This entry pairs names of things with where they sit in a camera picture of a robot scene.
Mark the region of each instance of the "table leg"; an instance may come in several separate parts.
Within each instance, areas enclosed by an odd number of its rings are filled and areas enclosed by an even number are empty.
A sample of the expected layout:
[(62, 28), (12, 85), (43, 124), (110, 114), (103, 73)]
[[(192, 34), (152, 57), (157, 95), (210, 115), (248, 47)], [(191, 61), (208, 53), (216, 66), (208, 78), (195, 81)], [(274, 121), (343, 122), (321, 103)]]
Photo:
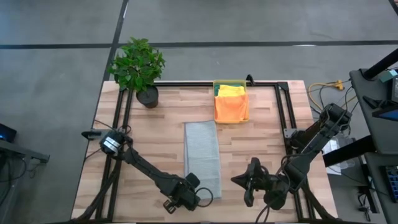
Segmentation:
[(352, 159), (363, 155), (366, 152), (375, 152), (372, 137), (366, 136), (357, 140), (349, 145), (341, 147), (333, 152), (323, 155), (323, 160), (325, 161), (325, 166), (329, 167), (337, 163)]

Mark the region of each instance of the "yellow box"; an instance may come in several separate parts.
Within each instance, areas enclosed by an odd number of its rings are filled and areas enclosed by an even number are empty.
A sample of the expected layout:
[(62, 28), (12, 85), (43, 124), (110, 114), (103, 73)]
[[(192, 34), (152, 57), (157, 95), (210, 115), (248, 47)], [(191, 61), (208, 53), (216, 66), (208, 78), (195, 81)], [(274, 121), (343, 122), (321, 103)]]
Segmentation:
[[(213, 81), (213, 96), (216, 97), (216, 85), (241, 85), (244, 88), (245, 93), (247, 94), (247, 88), (246, 88), (246, 80), (214, 80)], [(248, 106), (246, 107), (246, 114), (247, 114), (247, 119), (244, 119), (242, 121), (240, 120), (231, 120), (231, 121), (219, 121), (216, 119), (216, 108), (214, 108), (214, 121), (218, 124), (240, 124), (240, 123), (245, 123), (249, 121), (249, 99), (248, 99)]]

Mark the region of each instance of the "green leaves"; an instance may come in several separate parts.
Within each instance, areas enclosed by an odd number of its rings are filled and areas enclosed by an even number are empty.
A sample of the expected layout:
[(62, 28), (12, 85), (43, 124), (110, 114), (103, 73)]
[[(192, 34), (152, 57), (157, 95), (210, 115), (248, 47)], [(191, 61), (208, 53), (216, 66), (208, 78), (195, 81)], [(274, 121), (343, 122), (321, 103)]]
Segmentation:
[(123, 55), (117, 54), (108, 72), (114, 75), (121, 89), (146, 91), (147, 85), (153, 85), (160, 78), (165, 60), (159, 50), (151, 47), (147, 39), (130, 38), (131, 41), (121, 47)]

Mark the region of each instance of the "orange cloth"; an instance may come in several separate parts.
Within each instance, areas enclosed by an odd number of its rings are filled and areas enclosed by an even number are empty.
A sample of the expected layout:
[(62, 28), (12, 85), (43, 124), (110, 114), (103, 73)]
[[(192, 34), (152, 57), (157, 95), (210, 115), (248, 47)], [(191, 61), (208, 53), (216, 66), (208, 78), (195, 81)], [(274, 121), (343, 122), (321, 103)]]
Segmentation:
[(242, 121), (248, 118), (248, 95), (216, 96), (217, 121)]

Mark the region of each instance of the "yellow cloth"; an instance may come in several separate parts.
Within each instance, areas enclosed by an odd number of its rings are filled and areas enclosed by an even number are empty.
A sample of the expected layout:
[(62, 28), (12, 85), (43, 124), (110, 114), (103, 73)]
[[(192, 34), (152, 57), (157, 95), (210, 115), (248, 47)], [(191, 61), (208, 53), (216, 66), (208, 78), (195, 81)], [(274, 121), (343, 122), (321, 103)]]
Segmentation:
[(243, 86), (220, 85), (218, 96), (242, 96), (245, 95)]
[(215, 97), (217, 121), (242, 121), (248, 118), (248, 95), (216, 96)]

